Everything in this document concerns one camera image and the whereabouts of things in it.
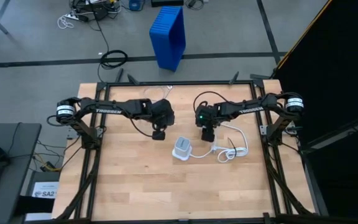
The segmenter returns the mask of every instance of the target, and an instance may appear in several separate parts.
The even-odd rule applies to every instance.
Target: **white power adapter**
[[[190,140],[180,136],[173,147],[172,155],[180,160],[186,161],[189,159],[192,149]]]

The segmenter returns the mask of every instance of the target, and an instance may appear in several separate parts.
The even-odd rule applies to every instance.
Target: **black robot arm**
[[[278,100],[285,100],[283,107]],[[214,128],[223,121],[231,121],[239,115],[254,113],[262,110],[276,112],[280,117],[274,124],[267,126],[267,141],[271,144],[280,144],[282,131],[291,123],[300,119],[303,112],[303,100],[297,93],[274,94],[269,93],[264,97],[255,100],[232,102],[225,101],[208,105],[207,101],[201,102],[196,109],[196,125],[203,128],[201,139],[204,141],[214,141]]]
[[[70,125],[81,137],[82,147],[97,149],[100,146],[98,130],[82,121],[89,113],[123,115],[131,121],[142,119],[152,123],[154,140],[165,139],[165,129],[173,125],[175,116],[168,100],[152,103],[149,99],[127,100],[125,102],[92,100],[90,98],[68,98],[57,104],[56,120],[60,124]]]

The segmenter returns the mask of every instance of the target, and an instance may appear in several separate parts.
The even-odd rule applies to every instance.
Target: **blue plastic crate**
[[[150,28],[150,38],[158,66],[176,71],[186,48],[182,7],[161,8]]]

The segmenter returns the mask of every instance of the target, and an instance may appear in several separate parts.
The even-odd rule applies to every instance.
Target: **wooden table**
[[[278,80],[266,80],[264,83],[266,93],[280,93]],[[241,128],[247,137],[247,156],[237,157],[225,164],[217,161],[217,154],[202,159],[191,157],[188,161],[172,157],[173,145],[179,136],[191,139],[194,155],[209,151],[210,143],[201,140],[201,129],[195,126],[193,111],[195,97],[208,90],[216,91],[231,101],[252,99],[249,85],[175,86],[167,97],[175,111],[175,124],[167,128],[164,141],[153,141],[141,135],[123,116],[107,116],[93,220],[247,218],[261,217],[263,212],[274,216],[254,113],[231,121],[231,125]],[[81,84],[78,96],[93,98],[95,91],[95,83]],[[162,95],[159,87],[113,87],[109,99],[158,99]],[[198,102],[203,100],[209,104],[223,101],[213,94],[201,96]],[[277,117],[272,112],[273,121]],[[89,124],[90,114],[84,117],[84,121]],[[135,122],[141,130],[151,133],[150,123]],[[237,147],[244,146],[241,134],[235,130],[218,129],[219,146],[232,147],[227,138],[231,138]],[[295,139],[289,136],[284,136],[283,142],[296,147]],[[67,151],[65,161],[79,146],[80,141]],[[313,212],[300,156],[286,146],[279,146],[279,150],[288,187]],[[53,208],[54,217],[62,213],[78,190],[84,154],[85,151],[81,150],[62,171]],[[278,186],[277,189],[284,212],[282,194]],[[86,193],[83,208],[86,208],[87,197]]]

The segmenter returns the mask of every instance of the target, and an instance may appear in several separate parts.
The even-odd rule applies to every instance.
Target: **black backdrop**
[[[358,0],[333,0],[273,76],[305,101],[302,145],[358,118]]]
[[[358,0],[330,1],[273,78],[302,95],[302,149],[358,120]],[[332,216],[358,218],[358,132],[307,155]]]

